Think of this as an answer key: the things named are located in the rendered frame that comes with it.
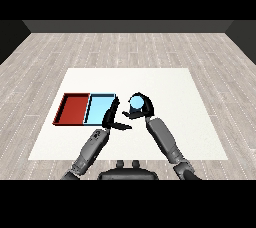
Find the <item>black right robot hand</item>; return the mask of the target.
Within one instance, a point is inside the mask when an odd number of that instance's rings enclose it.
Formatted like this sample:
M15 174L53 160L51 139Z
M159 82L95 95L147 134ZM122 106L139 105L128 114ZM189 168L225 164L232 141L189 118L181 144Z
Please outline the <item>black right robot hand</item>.
M142 106L141 111L131 113L130 109L129 109L128 112L123 111L122 114L125 115L126 117L128 117L129 119L137 119L140 117L146 117L146 118L152 117L154 115L154 106L153 106L153 103L150 100L150 98L140 92L134 93L132 96L135 96L135 95L141 96L144 100L144 105Z

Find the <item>dark grey robot body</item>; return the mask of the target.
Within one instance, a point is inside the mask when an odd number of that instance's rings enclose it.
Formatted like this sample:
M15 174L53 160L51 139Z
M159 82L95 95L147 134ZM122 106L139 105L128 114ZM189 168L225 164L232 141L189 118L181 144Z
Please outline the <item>dark grey robot body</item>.
M131 168L125 168L124 161L118 160L116 167L101 172L98 180L158 180L158 176L153 171L142 169L138 160L132 161Z

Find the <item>light blue shallow open box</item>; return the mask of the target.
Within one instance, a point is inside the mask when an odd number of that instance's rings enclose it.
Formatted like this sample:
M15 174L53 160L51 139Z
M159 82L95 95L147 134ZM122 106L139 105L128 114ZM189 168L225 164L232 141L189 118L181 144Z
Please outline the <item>light blue shallow open box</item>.
M114 99L114 93L92 93L86 107L83 124L85 126L100 126Z

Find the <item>small blue can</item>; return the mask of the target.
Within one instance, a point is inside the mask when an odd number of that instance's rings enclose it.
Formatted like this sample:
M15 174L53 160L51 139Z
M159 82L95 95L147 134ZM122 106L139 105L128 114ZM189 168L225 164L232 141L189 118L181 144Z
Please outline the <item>small blue can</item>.
M144 100L141 96L135 95L132 96L130 99L130 112L140 112L142 109L142 106L144 105Z

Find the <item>red shallow open box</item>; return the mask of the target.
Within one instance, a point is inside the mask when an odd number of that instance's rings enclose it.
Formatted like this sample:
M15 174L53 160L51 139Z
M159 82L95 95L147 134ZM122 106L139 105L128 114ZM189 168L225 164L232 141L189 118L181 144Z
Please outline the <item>red shallow open box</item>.
M89 93L65 93L56 112L53 125L82 126L89 96Z

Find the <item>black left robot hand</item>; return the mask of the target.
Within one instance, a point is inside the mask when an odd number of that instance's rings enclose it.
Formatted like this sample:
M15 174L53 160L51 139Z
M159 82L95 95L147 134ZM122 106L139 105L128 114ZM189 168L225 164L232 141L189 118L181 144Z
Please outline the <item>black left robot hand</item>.
M115 122L115 115L118 109L120 102L119 98L115 97L112 101L110 108L105 112L103 120L102 120L102 127L106 129L118 129L118 130L127 130L131 129L130 125L122 124Z

